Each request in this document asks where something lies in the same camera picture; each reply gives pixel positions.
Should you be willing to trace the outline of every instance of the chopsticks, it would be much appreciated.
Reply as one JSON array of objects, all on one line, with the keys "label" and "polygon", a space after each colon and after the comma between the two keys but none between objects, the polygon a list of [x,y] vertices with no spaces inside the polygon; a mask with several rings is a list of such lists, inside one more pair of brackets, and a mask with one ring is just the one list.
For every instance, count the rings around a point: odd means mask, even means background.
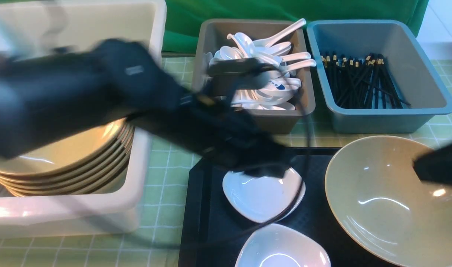
[{"label": "chopsticks", "polygon": [[364,60],[326,52],[321,56],[335,103],[347,109],[402,109],[410,104],[399,97],[398,88],[383,55]]}]

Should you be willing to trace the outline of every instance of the white ceramic spoon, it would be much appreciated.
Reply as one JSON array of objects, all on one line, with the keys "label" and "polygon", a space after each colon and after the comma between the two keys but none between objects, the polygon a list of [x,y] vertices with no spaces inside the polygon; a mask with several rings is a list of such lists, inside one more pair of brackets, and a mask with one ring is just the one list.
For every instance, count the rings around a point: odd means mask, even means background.
[{"label": "white ceramic spoon", "polygon": [[254,46],[253,41],[251,40],[251,38],[249,36],[247,36],[246,34],[244,34],[242,32],[236,32],[236,34],[234,36],[236,37],[238,42],[243,44],[243,47],[247,47],[248,48],[248,51],[250,52],[250,54],[254,54],[255,53],[255,46]]},{"label": "white ceramic spoon", "polygon": [[271,101],[272,100],[272,96],[269,96],[268,94],[263,93],[259,90],[255,90],[254,94],[256,95],[258,100],[261,100],[261,101]]},{"label": "white ceramic spoon", "polygon": [[221,47],[219,54],[224,60],[241,59],[242,57],[232,47]]},{"label": "white ceramic spoon", "polygon": [[292,85],[297,87],[302,86],[302,81],[300,81],[299,78],[287,78],[287,79],[277,78],[275,79],[275,81],[277,81],[278,83],[282,83],[283,85]]},{"label": "white ceramic spoon", "polygon": [[291,46],[286,47],[285,49],[279,50],[277,52],[273,52],[273,53],[271,53],[271,55],[273,55],[273,56],[285,56],[286,54],[289,54],[290,49],[292,49]]},{"label": "white ceramic spoon", "polygon": [[236,100],[236,101],[232,101],[231,104],[232,105],[236,105],[236,104],[253,104],[253,105],[278,105],[281,103],[285,103],[289,100],[292,99],[294,95],[291,96],[284,96],[282,98],[279,98],[277,96],[273,96],[269,101],[262,101],[262,100]]},{"label": "white ceramic spoon", "polygon": [[294,61],[294,60],[305,60],[305,59],[311,59],[312,55],[309,52],[299,52],[295,54],[285,55],[280,57],[282,61]]},{"label": "white ceramic spoon", "polygon": [[277,63],[277,61],[275,61],[274,59],[270,58],[269,56],[265,56],[265,55],[266,55],[265,53],[263,55],[260,53],[256,53],[253,55],[253,57],[259,59],[260,62],[262,62],[262,63],[267,63],[267,64],[274,65],[276,67],[279,67],[279,64]]},{"label": "white ceramic spoon", "polygon": [[[317,63],[314,59],[307,59],[304,61],[299,61],[297,63],[293,63],[287,66],[280,66],[279,69],[282,73],[286,72],[286,75],[284,77],[288,78],[290,76],[289,71],[296,70],[299,68],[305,68],[305,67],[314,67],[317,66]],[[280,78],[282,76],[282,73],[279,71],[269,71],[269,76],[271,79]]]},{"label": "white ceramic spoon", "polygon": [[267,61],[267,63],[272,64],[276,67],[278,67],[282,63],[282,58],[280,56],[273,56],[265,52],[257,52],[254,54],[254,56],[260,59],[264,59],[264,61]]},{"label": "white ceramic spoon", "polygon": [[295,110],[295,106],[289,102],[281,103],[278,105],[263,105],[263,109],[267,110]]},{"label": "white ceramic spoon", "polygon": [[[240,90],[237,90],[236,93],[235,93],[234,96],[233,96],[233,101],[238,101],[238,100],[241,100]],[[240,108],[240,107],[242,107],[243,105],[241,105],[241,104],[236,104],[236,105],[231,105],[231,106],[232,106],[232,107],[235,107],[235,108]]]},{"label": "white ceramic spoon", "polygon": [[267,86],[259,89],[259,91],[268,96],[277,96],[282,98],[284,96],[293,96],[298,88],[299,87],[297,86],[285,86],[272,80]]},{"label": "white ceramic spoon", "polygon": [[251,37],[249,37],[248,35],[246,35],[243,32],[236,32],[236,34],[234,35],[236,36],[236,38],[238,39],[238,41],[243,42],[244,44],[246,44],[247,46],[252,46],[255,47]]},{"label": "white ceramic spoon", "polygon": [[241,52],[241,50],[239,50],[239,48],[237,47],[233,47],[234,51],[236,51],[236,53],[238,53],[241,57],[244,58],[243,52]]},{"label": "white ceramic spoon", "polygon": [[282,42],[271,47],[255,47],[255,52],[265,52],[267,54],[272,54],[287,49],[287,47],[290,47],[291,45],[291,42]]},{"label": "white ceramic spoon", "polygon": [[211,59],[213,59],[213,54],[211,52],[208,52],[204,55],[206,58],[206,61],[209,62]]},{"label": "white ceramic spoon", "polygon": [[213,65],[213,64],[216,63],[217,61],[221,61],[221,59],[217,59],[216,57],[213,57],[212,59],[209,60],[208,66]]},{"label": "white ceramic spoon", "polygon": [[[258,98],[252,93],[251,90],[239,90],[241,92],[241,96],[243,96],[243,99],[252,100],[252,101],[259,101]],[[245,109],[264,109],[260,104],[243,104],[243,108]]]},{"label": "white ceramic spoon", "polygon": [[236,45],[238,46],[239,50],[243,53],[243,56],[245,58],[251,57],[251,52],[249,51],[248,46],[245,46],[245,44],[241,43],[240,41],[238,41],[238,39],[236,39],[236,37],[232,34],[228,34],[226,36],[226,38],[228,40],[233,40]]},{"label": "white ceramic spoon", "polygon": [[280,39],[286,37],[292,32],[295,32],[297,29],[303,27],[305,24],[307,24],[305,19],[297,20],[289,27],[281,30],[277,34],[272,35],[271,37],[266,39],[257,39],[253,41],[253,44],[257,47],[271,47],[273,44],[277,43]]},{"label": "white ceramic spoon", "polygon": [[222,59],[221,58],[221,54],[219,53],[219,50],[214,53],[213,57],[216,58],[216,59]]}]

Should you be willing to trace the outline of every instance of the small white bowl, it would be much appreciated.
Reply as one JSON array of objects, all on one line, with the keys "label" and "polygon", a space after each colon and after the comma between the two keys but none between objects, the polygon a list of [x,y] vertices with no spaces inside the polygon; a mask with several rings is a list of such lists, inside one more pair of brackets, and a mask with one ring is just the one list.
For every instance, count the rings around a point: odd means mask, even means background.
[{"label": "small white bowl", "polygon": [[281,213],[294,199],[302,184],[299,198],[291,214],[305,194],[305,184],[297,171],[290,168],[282,179],[275,177],[255,178],[242,172],[228,172],[223,179],[223,191],[229,203],[244,217],[263,223]]},{"label": "small white bowl", "polygon": [[327,252],[308,236],[280,224],[253,232],[235,267],[331,267]]}]

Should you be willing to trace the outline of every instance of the green cloth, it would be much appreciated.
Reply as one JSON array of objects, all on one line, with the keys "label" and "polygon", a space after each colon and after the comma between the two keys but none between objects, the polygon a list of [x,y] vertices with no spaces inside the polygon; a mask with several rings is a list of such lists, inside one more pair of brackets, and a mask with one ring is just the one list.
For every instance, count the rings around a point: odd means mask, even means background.
[{"label": "green cloth", "polygon": [[201,23],[209,19],[383,19],[408,25],[417,36],[428,0],[166,0],[163,50],[195,53]]}]

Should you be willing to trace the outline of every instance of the table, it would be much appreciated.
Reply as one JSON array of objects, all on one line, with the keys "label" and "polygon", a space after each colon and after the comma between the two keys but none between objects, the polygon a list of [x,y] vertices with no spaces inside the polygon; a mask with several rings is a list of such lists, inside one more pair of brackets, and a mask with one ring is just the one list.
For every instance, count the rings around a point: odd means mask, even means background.
[{"label": "table", "polygon": [[[193,57],[163,59],[178,81],[191,85]],[[452,60],[432,62],[452,94]],[[340,135],[331,130],[321,92],[315,92],[313,146],[343,146],[368,135]],[[299,123],[290,135],[276,136],[290,146],[304,146]],[[452,114],[436,116],[410,135],[397,135],[440,147],[452,142]],[[143,194],[141,227],[133,234],[157,242],[179,243],[188,172],[199,157],[158,138],[153,140]],[[0,240],[0,267],[177,267],[178,252],[150,250],[130,242],[132,234]]]}]

